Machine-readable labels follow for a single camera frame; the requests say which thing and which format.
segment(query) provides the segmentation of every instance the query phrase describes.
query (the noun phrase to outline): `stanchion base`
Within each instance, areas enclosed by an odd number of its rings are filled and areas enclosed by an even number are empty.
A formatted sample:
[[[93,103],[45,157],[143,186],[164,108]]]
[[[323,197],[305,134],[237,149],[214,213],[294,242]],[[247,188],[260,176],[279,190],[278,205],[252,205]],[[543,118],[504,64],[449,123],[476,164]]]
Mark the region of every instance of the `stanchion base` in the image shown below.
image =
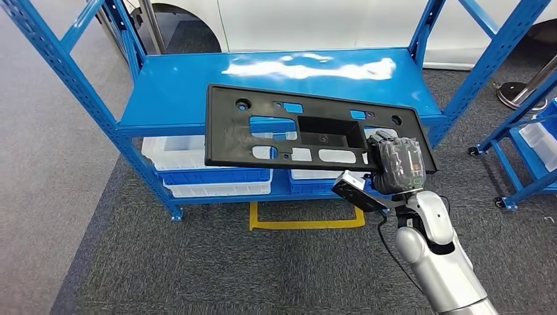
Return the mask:
[[[497,89],[497,98],[506,106],[512,108],[513,110],[516,110],[517,108],[520,107],[520,104],[517,105],[513,103],[512,100],[514,100],[520,94],[520,92],[524,90],[525,87],[526,84],[522,82],[503,83]],[[546,108],[547,103],[548,100],[547,98],[545,98],[545,100],[542,102],[540,106],[534,107],[530,112],[539,112],[540,110],[543,110],[544,108]]]

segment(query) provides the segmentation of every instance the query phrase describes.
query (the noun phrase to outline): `black cable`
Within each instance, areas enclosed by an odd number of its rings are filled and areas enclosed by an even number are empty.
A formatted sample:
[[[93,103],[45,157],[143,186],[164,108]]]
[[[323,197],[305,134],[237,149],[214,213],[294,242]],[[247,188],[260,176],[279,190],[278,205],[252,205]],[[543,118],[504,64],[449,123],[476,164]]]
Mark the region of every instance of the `black cable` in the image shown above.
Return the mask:
[[[393,255],[393,252],[391,251],[391,249],[387,245],[387,242],[385,241],[385,238],[383,237],[383,233],[381,232],[381,226],[383,226],[383,224],[387,223],[387,215],[383,211],[379,211],[379,213],[383,217],[383,220],[381,222],[379,222],[379,224],[377,224],[377,232],[379,233],[379,238],[381,239],[381,242],[383,243],[383,246],[385,246],[385,249],[387,249],[387,252],[389,253],[389,255],[391,255],[391,258],[395,261],[395,263],[397,263],[399,265],[400,269],[404,272],[406,277],[408,277],[408,279],[410,279],[410,281],[416,286],[416,288],[418,290],[420,290],[420,292],[422,294],[424,294],[422,288],[418,285],[418,283],[416,281],[414,281],[414,279],[412,279],[412,277],[410,277],[410,274],[408,274],[408,272],[406,272],[404,267],[402,267],[402,264],[398,261],[398,259],[395,257],[395,255]]]
[[[443,196],[443,195],[439,195],[439,197],[445,198],[445,200],[447,200],[447,212],[450,215],[451,214],[451,202],[449,201],[449,198],[447,198],[446,196]]]

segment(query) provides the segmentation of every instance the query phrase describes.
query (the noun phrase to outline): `white plastic bin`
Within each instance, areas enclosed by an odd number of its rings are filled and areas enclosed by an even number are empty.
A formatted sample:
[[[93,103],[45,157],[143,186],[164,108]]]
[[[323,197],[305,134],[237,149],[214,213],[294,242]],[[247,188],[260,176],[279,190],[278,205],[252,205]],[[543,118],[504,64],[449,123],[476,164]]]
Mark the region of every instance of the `white plastic bin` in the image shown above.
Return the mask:
[[[541,123],[531,123],[519,130],[519,134],[534,149],[548,171],[557,169],[557,139]]]
[[[387,129],[387,128],[366,128],[365,135],[369,137],[372,133],[376,133],[377,131],[385,131],[390,135],[396,137],[398,136],[397,132],[394,129]],[[295,139],[295,133],[286,133],[286,139]],[[364,161],[367,161],[367,154],[364,154]],[[321,154],[322,159],[327,160],[334,160],[342,162],[344,158],[346,158],[343,154],[335,154],[335,152],[323,152]],[[294,150],[292,152],[292,160],[293,161],[311,161],[311,152],[309,150]],[[341,171],[313,171],[309,169],[293,169],[290,173],[292,179],[336,179],[339,177],[342,172]],[[353,172],[354,175],[362,177],[365,172]]]
[[[257,134],[262,138],[272,138],[272,133]],[[225,168],[205,165],[205,136],[154,136],[143,138],[141,153],[150,159],[157,171],[178,169]]]
[[[230,182],[219,184],[164,185],[176,198],[265,195],[271,193],[271,178],[266,182]]]

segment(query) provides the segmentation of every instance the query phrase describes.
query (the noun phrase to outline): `storage bin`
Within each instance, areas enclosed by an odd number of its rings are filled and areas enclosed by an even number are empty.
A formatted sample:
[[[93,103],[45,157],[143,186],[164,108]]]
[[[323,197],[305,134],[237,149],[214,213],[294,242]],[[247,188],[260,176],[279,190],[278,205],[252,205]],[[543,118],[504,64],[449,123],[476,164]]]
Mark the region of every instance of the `storage bin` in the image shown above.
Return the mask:
[[[272,138],[272,133],[257,134]],[[270,156],[264,147],[260,155]],[[141,153],[150,159],[157,175],[168,185],[215,184],[224,182],[265,182],[269,169],[216,167],[205,165],[205,136],[159,136],[143,139]]]
[[[332,194],[331,188],[334,185],[335,179],[293,179],[292,172],[294,170],[288,170],[288,178],[290,179],[290,191],[296,195],[316,195],[316,194]],[[371,185],[369,181],[366,180],[364,186],[364,191],[371,192]]]
[[[163,185],[170,189],[172,196],[176,198],[265,195],[271,193],[273,170],[269,172],[269,180],[265,182],[168,185],[163,181]]]
[[[548,171],[557,169],[557,139],[541,123],[526,125],[519,130],[519,134],[534,149]]]
[[[554,98],[549,104],[547,104],[547,107],[543,110],[543,112],[537,115],[537,117],[542,118],[555,114],[557,114],[557,102]],[[550,134],[553,135],[553,137],[557,138],[557,117],[544,120],[541,124]]]

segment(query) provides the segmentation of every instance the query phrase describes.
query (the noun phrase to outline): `black plastic panel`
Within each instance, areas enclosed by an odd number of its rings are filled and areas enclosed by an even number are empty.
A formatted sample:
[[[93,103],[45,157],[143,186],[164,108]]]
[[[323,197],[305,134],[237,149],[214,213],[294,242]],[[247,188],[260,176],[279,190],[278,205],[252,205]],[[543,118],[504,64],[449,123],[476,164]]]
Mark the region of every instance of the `black plastic panel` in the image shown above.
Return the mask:
[[[281,106],[284,103],[301,104],[303,113],[287,112],[285,106]],[[360,111],[364,116],[354,119],[351,110]],[[296,131],[297,137],[295,140],[254,137],[250,132],[252,116],[292,119],[295,126],[291,128]],[[280,126],[280,122],[275,122],[274,126]],[[426,171],[437,171],[420,120],[412,108],[223,85],[208,87],[205,164],[375,171],[378,164],[375,161],[367,164],[363,157],[368,152],[364,132],[366,126],[394,129],[399,137],[417,139]],[[273,159],[256,158],[252,153],[254,146],[272,146],[276,148],[276,154]],[[310,149],[311,161],[293,161],[292,148]],[[323,161],[319,157],[321,149],[353,152],[355,163]]]

